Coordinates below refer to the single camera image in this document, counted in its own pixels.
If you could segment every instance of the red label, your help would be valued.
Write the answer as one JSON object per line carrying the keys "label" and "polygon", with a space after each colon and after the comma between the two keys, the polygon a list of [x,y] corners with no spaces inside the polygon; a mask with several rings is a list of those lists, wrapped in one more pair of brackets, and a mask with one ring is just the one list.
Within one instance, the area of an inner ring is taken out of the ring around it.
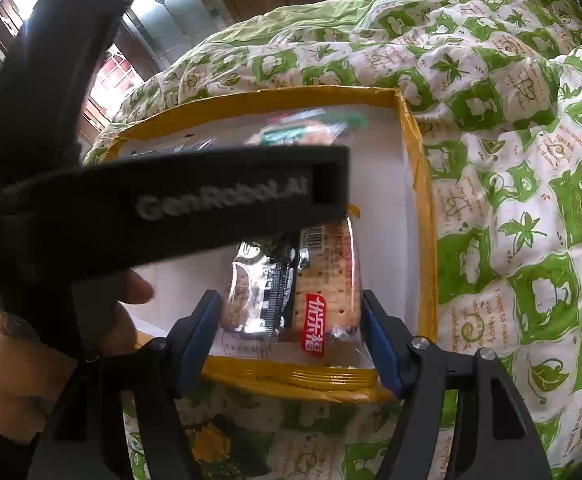
{"label": "red label", "polygon": [[324,357],[324,326],[327,304],[319,294],[306,295],[305,328],[302,330],[302,350]]}

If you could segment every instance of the human hand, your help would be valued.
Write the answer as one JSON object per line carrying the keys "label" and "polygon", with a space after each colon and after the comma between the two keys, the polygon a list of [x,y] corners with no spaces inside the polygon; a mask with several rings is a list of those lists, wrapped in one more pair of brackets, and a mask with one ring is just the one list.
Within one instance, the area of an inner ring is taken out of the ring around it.
{"label": "human hand", "polygon": [[[120,300],[140,304],[152,296],[152,286],[129,271]],[[40,398],[55,403],[77,361],[40,342],[5,335],[4,318],[0,313],[0,434],[18,444],[29,444],[46,425]],[[104,356],[132,352],[135,342],[131,318],[117,303],[114,325],[100,344],[100,352]]]}

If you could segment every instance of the bed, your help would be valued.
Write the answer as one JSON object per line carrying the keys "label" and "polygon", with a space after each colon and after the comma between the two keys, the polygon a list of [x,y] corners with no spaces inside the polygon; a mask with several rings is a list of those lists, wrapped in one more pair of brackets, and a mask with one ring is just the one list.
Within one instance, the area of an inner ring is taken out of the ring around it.
{"label": "bed", "polygon": [[[86,161],[103,160],[126,128],[171,107],[321,84],[401,90],[433,178],[438,343],[497,351],[554,478],[567,478],[582,461],[580,3],[341,0],[276,9],[209,37],[136,88]],[[277,478],[274,457],[283,456],[286,478],[327,470],[362,480],[381,462],[399,405],[282,401],[206,383],[180,410],[209,478]],[[444,478],[453,412],[450,394],[431,479]],[[126,424],[141,480],[132,411]],[[240,454],[239,440],[257,452]],[[328,456],[317,451],[327,447]]]}

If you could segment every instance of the patterned quilt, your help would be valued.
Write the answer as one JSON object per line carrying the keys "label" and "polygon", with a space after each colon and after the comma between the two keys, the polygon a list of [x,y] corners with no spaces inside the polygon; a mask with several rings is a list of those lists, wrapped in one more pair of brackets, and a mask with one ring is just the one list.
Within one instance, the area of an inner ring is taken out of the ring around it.
{"label": "patterned quilt", "polygon": [[[440,345],[490,346],[524,396],[554,478],[582,459],[582,7],[577,0],[342,0],[208,38],[135,89],[87,157],[162,110],[229,92],[400,88],[425,137],[438,230]],[[447,396],[431,479],[453,431]],[[257,397],[180,405],[209,478],[373,478],[397,404]],[[132,413],[130,452],[148,469]]]}

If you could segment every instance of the yellow tape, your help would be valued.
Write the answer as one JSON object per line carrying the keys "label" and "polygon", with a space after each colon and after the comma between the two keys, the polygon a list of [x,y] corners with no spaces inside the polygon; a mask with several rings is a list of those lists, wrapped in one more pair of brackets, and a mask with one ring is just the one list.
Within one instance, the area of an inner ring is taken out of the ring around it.
{"label": "yellow tape", "polygon": [[[188,128],[232,117],[279,110],[363,104],[396,110],[409,163],[418,214],[420,249],[420,304],[418,334],[436,340],[438,322],[438,252],[434,222],[431,175],[425,160],[422,137],[415,118],[397,89],[346,86],[306,86],[265,89],[202,99],[171,108],[124,130],[104,155],[116,158],[129,140],[150,140]],[[375,370],[281,364],[265,360],[209,356],[203,375],[210,380],[245,390],[290,399],[341,402],[392,399],[377,381]]]}

